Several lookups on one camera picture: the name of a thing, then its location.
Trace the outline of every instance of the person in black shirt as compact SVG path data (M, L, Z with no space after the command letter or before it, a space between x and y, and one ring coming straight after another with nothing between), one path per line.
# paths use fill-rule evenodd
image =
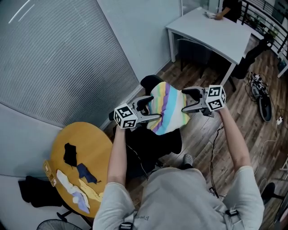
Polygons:
M224 10L218 13L215 20L221 20L223 17L237 22L237 19L241 16L242 0L225 0L223 3Z

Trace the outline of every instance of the purple stripe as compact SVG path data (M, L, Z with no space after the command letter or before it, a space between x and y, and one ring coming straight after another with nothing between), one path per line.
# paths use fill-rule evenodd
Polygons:
M162 105L162 109L161 109L162 118L161 118L161 121L157 124L157 126L153 129L154 133L156 133L157 130L162 126L163 118L164 118L164 111L166 109L168 98L169 98L169 91L170 91L170 85L168 83L166 83L165 84L165 96L163 98L163 105Z

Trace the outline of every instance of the striped cloth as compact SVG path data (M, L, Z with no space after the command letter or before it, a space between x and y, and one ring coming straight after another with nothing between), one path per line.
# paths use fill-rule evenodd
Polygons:
M187 105L186 95L166 82L159 83L152 91L154 99L149 102L150 114L161 114L162 117L148 123L147 128L157 135L172 132L186 125L190 117L181 109Z

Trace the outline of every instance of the power plug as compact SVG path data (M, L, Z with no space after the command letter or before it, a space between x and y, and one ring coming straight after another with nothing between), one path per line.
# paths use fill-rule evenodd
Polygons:
M283 117L280 116L276 121L277 125L280 125L282 123L282 121L283 121Z

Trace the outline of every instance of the fan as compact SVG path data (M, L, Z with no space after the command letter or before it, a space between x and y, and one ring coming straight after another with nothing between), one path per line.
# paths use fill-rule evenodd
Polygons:
M77 226L61 220L46 220L37 227L37 230L82 230Z

